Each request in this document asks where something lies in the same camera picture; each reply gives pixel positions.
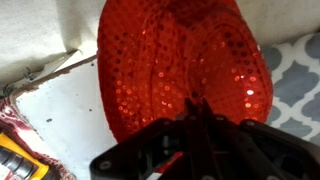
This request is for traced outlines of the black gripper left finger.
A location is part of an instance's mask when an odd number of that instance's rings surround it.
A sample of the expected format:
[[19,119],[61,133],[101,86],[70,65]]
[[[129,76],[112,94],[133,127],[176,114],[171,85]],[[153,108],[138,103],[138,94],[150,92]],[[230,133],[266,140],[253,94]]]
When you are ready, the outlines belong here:
[[190,100],[185,108],[179,118],[160,118],[94,158],[91,180],[147,180],[165,164],[170,167],[158,180],[214,180],[200,112]]

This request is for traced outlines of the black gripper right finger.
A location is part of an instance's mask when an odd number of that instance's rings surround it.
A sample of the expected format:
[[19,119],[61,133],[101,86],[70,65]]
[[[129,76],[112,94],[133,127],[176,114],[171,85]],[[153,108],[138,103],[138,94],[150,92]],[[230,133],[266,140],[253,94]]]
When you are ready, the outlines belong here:
[[201,116],[223,180],[320,180],[320,147],[258,121],[235,124],[207,101]]

